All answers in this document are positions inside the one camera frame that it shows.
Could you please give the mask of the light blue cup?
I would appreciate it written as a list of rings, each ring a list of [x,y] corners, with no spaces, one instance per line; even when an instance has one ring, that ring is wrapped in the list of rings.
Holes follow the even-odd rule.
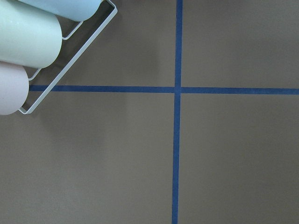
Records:
[[[73,21],[92,17],[102,0],[21,0],[21,2]]]

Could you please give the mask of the pale pink cup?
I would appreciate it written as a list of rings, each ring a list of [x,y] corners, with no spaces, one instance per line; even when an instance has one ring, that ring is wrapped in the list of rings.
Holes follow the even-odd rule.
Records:
[[[20,65],[0,63],[0,114],[9,115],[19,110],[27,99],[28,75]]]

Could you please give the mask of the mint green cup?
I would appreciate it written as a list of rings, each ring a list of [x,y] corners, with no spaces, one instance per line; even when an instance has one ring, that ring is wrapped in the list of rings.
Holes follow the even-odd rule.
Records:
[[[62,31],[57,17],[18,0],[0,2],[0,59],[45,68],[59,55]]]

